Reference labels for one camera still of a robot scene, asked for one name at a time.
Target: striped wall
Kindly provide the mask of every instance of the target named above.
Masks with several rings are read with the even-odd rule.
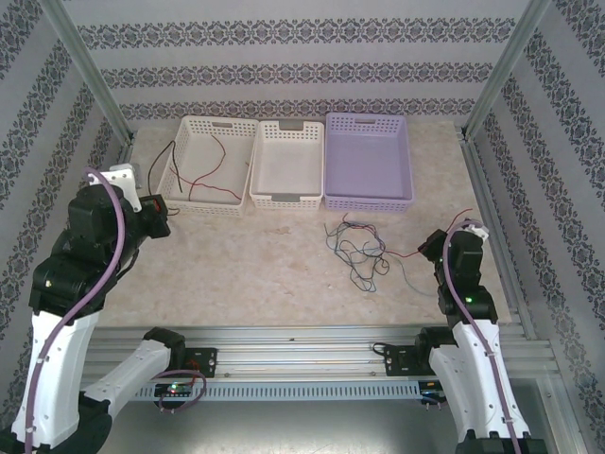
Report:
[[[16,414],[31,342],[31,273],[65,226],[86,165],[117,139],[35,0],[0,0],[0,428]]]
[[[527,0],[65,2],[137,130],[185,114],[462,124]]]
[[[553,1],[475,138],[539,335],[605,451],[605,0]]]

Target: purple basket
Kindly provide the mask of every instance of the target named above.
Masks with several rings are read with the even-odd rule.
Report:
[[[414,201],[406,120],[399,115],[327,114],[326,208],[404,213]]]

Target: marble surface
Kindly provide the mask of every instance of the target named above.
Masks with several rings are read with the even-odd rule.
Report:
[[[147,169],[176,130],[138,132],[130,159]],[[416,203],[404,215],[351,213],[349,219],[376,225],[387,247],[411,253],[454,215],[478,218],[475,195],[452,123],[409,125]],[[167,156],[151,175],[157,187]],[[332,230],[342,214],[256,210],[248,201],[243,218],[180,214],[172,235],[147,240],[132,271],[110,293],[101,323],[136,325],[339,325],[443,323],[432,265],[416,254],[375,279],[364,293],[350,269],[326,247],[324,223]],[[354,240],[363,242],[362,232]],[[510,314],[489,245],[482,283],[492,293],[500,321]]]

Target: damask wallpaper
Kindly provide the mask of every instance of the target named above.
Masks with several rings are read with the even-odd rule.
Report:
[[[65,226],[81,169],[119,143],[35,0],[0,0],[0,427],[25,388],[31,273]]]
[[[70,0],[136,130],[185,114],[462,124],[527,0]]]
[[[605,1],[557,0],[475,138],[539,335],[605,452]]]

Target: white basket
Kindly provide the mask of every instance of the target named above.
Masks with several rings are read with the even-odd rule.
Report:
[[[323,124],[280,123],[261,121],[256,133],[250,186],[254,205],[318,210],[323,197]]]
[[[244,216],[246,189],[250,180],[252,150],[258,129],[257,120],[241,120],[215,116],[186,116],[181,121],[177,133],[175,159],[181,178],[193,182],[198,176],[212,171],[220,162],[223,151],[216,137],[226,151],[225,160],[212,175],[200,183],[229,189],[241,201],[228,192],[196,186],[191,201],[187,200],[190,184],[181,182],[179,189],[177,176],[173,173],[172,156],[164,169],[158,192],[162,194],[169,208],[183,213],[207,215]]]

